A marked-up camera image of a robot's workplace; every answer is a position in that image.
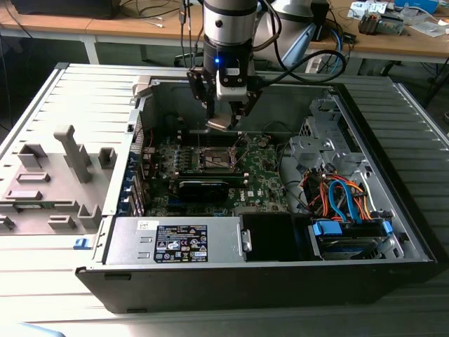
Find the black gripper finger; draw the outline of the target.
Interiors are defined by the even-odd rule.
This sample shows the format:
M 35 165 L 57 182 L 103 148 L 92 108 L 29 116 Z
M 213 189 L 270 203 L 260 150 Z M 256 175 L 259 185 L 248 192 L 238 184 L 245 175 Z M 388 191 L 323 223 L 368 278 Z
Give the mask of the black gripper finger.
M 262 95 L 262 91 L 249 91 L 247 92 L 246 101 L 245 102 L 236 102 L 234 104 L 234 115 L 237 120 L 240 120 L 242 117 L 247 117 L 253 110 L 255 104 L 259 100 Z
M 206 109 L 206 119 L 209 120 L 215 114 L 217 67 L 191 68 L 187 71 L 192 94 L 196 100 L 200 100 Z

